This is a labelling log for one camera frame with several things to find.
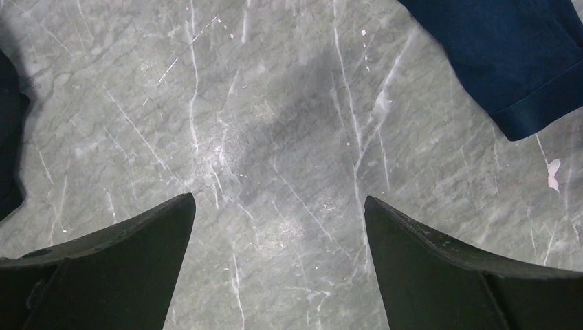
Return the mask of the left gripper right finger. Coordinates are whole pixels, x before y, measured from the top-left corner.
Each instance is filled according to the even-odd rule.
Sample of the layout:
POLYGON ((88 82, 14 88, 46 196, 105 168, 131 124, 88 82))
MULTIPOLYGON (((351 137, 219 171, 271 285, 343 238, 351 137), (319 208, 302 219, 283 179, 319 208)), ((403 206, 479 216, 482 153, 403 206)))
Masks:
POLYGON ((391 329, 581 329, 582 273, 500 256, 375 197, 364 216, 391 329))

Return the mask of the dark navy orange clothes pile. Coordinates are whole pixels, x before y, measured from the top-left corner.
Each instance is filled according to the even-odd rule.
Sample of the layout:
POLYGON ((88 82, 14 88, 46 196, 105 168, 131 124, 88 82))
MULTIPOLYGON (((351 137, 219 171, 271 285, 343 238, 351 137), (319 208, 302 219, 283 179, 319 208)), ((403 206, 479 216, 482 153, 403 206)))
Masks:
POLYGON ((504 136, 536 134, 582 106, 582 22, 571 1, 405 1, 504 136))

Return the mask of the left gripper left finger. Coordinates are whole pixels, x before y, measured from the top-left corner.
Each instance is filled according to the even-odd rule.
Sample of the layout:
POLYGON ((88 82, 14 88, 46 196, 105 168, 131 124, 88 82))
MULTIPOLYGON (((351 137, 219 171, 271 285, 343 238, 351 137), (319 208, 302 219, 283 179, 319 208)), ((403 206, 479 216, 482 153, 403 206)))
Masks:
POLYGON ((186 193, 77 239, 1 259, 1 328, 161 329, 195 212, 186 193))

